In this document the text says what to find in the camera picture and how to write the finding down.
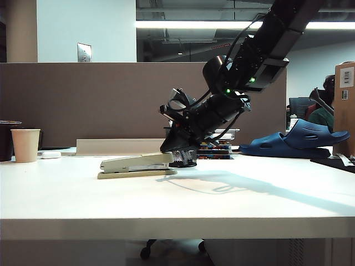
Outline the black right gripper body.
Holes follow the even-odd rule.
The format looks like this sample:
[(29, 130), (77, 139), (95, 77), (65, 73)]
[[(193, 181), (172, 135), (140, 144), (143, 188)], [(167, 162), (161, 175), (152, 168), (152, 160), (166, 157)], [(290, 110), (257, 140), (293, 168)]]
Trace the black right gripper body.
[(183, 112), (181, 124), (196, 141), (207, 139), (223, 124), (250, 108), (250, 97), (232, 93), (214, 94)]

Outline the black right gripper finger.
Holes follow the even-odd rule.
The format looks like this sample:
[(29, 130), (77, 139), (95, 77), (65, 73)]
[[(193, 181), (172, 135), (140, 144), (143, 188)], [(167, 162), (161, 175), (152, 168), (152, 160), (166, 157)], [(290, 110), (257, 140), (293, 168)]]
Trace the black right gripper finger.
[(168, 151), (190, 151), (197, 150), (199, 143), (182, 137), (175, 131), (171, 131), (168, 135)]
[(186, 132), (179, 127), (164, 127), (165, 140), (160, 146), (161, 152), (170, 152), (176, 150), (186, 150), (189, 147), (188, 136)]

